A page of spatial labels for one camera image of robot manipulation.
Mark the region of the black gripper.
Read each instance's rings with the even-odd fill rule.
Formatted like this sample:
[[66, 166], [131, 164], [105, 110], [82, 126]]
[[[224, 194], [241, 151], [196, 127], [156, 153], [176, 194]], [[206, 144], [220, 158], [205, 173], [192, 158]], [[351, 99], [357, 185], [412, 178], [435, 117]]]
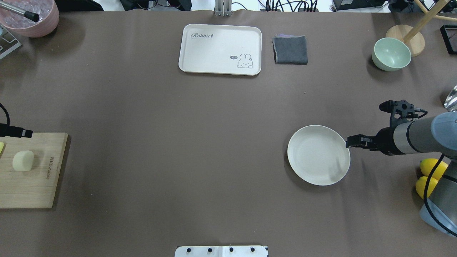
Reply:
[[384, 127], [375, 136], [363, 134], [349, 136], [346, 140], [346, 148], [369, 148], [370, 151], [380, 151], [385, 155], [395, 154], [395, 144], [390, 127]]

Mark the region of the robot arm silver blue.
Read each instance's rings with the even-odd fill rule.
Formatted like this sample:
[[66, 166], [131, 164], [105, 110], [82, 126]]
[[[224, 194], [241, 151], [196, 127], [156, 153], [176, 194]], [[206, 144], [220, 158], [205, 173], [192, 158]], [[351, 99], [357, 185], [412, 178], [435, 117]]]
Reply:
[[14, 138], [31, 138], [33, 135], [32, 130], [25, 130], [22, 127], [10, 125], [10, 116], [6, 108], [0, 104], [1, 109], [5, 113], [6, 123], [0, 123], [0, 136], [1, 137], [14, 137]]
[[375, 136], [353, 135], [346, 140], [347, 148], [367, 148], [380, 151], [387, 156], [412, 153], [441, 153], [438, 162], [450, 160], [444, 174], [431, 194], [430, 181], [437, 170], [434, 164], [429, 173], [423, 192], [423, 207], [420, 215], [423, 221], [437, 230], [456, 237], [456, 113], [445, 112], [428, 118], [408, 120], [391, 114], [390, 125]]

